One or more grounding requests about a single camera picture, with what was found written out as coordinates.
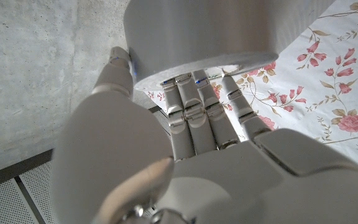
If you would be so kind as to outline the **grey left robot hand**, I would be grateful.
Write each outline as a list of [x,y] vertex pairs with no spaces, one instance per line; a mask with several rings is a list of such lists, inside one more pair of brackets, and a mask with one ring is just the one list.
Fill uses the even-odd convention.
[[131,58],[111,51],[53,152],[60,223],[358,223],[358,164],[292,129],[270,129],[224,89],[240,141],[199,72],[163,83],[170,133],[132,101]]

